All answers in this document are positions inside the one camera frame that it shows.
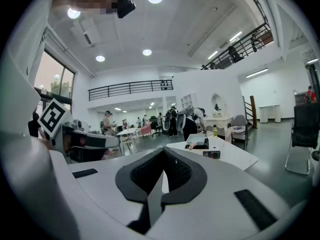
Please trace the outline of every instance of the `staircase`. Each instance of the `staircase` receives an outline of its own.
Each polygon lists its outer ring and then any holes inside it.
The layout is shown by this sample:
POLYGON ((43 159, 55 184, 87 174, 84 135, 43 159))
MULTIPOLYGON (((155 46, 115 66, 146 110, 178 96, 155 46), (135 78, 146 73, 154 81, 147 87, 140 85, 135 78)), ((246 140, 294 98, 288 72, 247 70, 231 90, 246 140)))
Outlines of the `staircase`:
POLYGON ((250 96, 250 102, 248 103, 245 101, 245 97, 243 98, 244 110, 245 110, 245 119, 248 122, 248 131, 251 128, 258 129, 258 122, 257 122, 257 112, 256 112, 256 103, 254 96, 250 96))

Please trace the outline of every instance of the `balcony railing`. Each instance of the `balcony railing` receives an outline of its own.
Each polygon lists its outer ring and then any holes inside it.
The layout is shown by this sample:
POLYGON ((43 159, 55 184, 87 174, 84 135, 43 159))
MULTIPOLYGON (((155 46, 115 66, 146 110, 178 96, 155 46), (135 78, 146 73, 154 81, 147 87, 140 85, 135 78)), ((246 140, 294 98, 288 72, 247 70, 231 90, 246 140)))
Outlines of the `balcony railing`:
POLYGON ((250 54, 263 49, 264 46, 273 40, 274 38, 269 26, 263 23, 236 41, 233 45, 230 45, 225 51, 219 54, 219 56, 202 67, 201 70, 224 70, 232 64, 243 60, 245 57, 250 56, 250 54))
POLYGON ((118 95, 173 90, 172 80, 125 82, 89 90, 89 101, 118 95))

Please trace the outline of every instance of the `gray floor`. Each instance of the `gray floor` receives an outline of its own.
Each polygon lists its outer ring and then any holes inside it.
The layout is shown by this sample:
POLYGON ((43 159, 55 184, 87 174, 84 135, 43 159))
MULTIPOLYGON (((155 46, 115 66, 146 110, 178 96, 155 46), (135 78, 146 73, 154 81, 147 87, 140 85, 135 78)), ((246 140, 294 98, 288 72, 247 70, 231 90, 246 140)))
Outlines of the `gray floor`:
MULTIPOLYGON (((291 136, 291 121, 281 123, 258 123, 258 129, 249 132, 246 151, 257 156, 259 161, 246 170, 248 174, 277 192, 292 207, 308 197, 312 187, 314 168, 308 176, 298 175, 285 170, 285 163, 289 151, 291 136)), ((184 141, 183 135, 169 138, 168 135, 156 137, 146 136, 135 141, 138 152, 165 147, 168 143, 184 141)), ((236 146, 243 148, 243 143, 236 142, 236 146)), ((310 153, 307 148, 300 148, 302 153, 310 153)), ((125 146, 125 155, 130 151, 125 146)))

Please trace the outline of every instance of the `red shirt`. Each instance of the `red shirt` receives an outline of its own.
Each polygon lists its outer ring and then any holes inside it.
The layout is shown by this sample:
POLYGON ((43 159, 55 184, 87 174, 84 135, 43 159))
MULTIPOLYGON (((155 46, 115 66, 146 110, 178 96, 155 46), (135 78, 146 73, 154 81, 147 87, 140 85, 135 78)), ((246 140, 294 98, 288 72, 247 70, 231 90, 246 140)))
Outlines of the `red shirt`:
POLYGON ((314 103, 316 99, 316 93, 312 90, 308 90, 304 96, 305 103, 307 103, 307 100, 309 99, 308 96, 311 98, 311 102, 314 103))

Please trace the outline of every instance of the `ceiling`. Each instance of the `ceiling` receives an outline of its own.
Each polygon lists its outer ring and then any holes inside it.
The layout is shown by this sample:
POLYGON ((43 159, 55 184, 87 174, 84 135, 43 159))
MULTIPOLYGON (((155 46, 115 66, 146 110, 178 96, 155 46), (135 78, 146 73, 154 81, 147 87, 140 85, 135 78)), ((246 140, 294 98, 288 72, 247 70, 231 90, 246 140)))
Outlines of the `ceiling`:
POLYGON ((239 31, 255 28, 250 12, 239 0, 133 0, 136 9, 123 19, 115 14, 83 12, 76 20, 68 7, 52 11, 49 24, 68 48, 93 73, 140 65, 198 69, 208 57, 239 31), (99 42, 84 45, 71 27, 93 24, 99 42), (142 51, 151 49, 152 55, 142 51), (105 56, 104 62, 95 60, 105 56))
MULTIPOLYGON (((170 106, 171 104, 176 103, 176 97, 170 96, 166 97, 167 105, 170 106)), ((128 101, 128 102, 122 102, 122 103, 115 103, 115 104, 109 104, 104 106, 98 106, 95 109, 98 112, 106 112, 107 110, 111 111, 112 113, 123 113, 123 111, 138 111, 138 110, 148 110, 151 106, 151 103, 154 103, 152 106, 152 109, 155 108, 162 108, 162 98, 150 98, 150 99, 141 99, 141 100, 135 100, 135 101, 128 101)))

